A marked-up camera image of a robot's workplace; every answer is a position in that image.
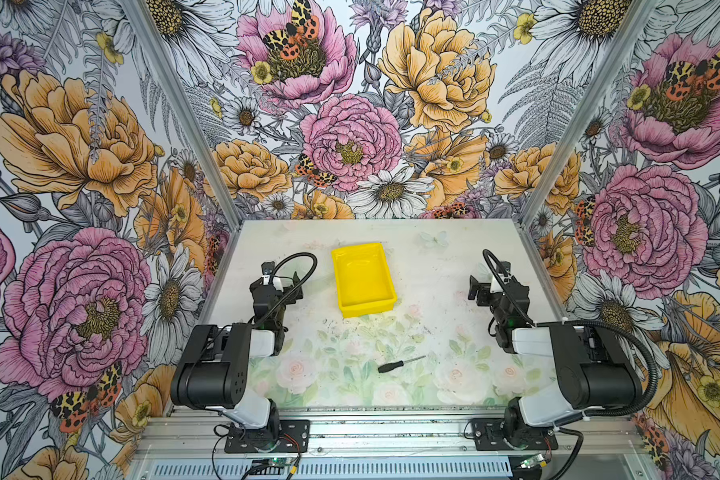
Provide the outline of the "black screwdriver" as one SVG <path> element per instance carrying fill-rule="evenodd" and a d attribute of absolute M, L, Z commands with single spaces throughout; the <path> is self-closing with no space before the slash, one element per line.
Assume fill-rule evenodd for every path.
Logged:
<path fill-rule="evenodd" d="M 377 372 L 378 372 L 379 374 L 390 373 L 390 372 L 392 372 L 392 371 L 394 371 L 394 370 L 396 370 L 396 369 L 402 368 L 402 367 L 405 366 L 406 364 L 410 364 L 410 363 L 413 363 L 413 362 L 422 360 L 422 359 L 424 359 L 424 358 L 425 358 L 425 355 L 422 355 L 422 356 L 417 356 L 417 357 L 414 357 L 414 358 L 411 358 L 411 359 L 407 359 L 407 360 L 397 360 L 397 361 L 394 361 L 394 362 L 388 362 L 388 363 L 379 365 L 379 366 L 377 367 Z"/>

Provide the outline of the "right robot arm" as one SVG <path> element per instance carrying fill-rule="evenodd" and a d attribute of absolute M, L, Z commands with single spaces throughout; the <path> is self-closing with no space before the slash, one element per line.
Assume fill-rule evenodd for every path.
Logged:
<path fill-rule="evenodd" d="M 468 299 L 490 310 L 489 334 L 498 347 L 509 355 L 549 360 L 554 381 L 510 400 L 500 422 L 475 426 L 474 436 L 492 447 L 504 442 L 513 449 L 541 448 L 555 443 L 557 428 L 642 409 L 653 388 L 642 384 L 620 345 L 636 337 L 598 322 L 531 320 L 529 288 L 506 265 L 493 269 L 488 281 L 470 276 Z"/>

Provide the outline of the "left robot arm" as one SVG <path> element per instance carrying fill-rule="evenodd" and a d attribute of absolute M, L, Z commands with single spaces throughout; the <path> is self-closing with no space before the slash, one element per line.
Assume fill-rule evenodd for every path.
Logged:
<path fill-rule="evenodd" d="M 278 268 L 274 262 L 264 263 L 262 276 L 250 285 L 251 320 L 193 328 L 171 381 L 173 404 L 229 421 L 228 453 L 297 449 L 288 442 L 276 403 L 248 385 L 253 360 L 282 352 L 286 308 L 303 298 L 304 279 L 298 273 L 282 277 Z"/>

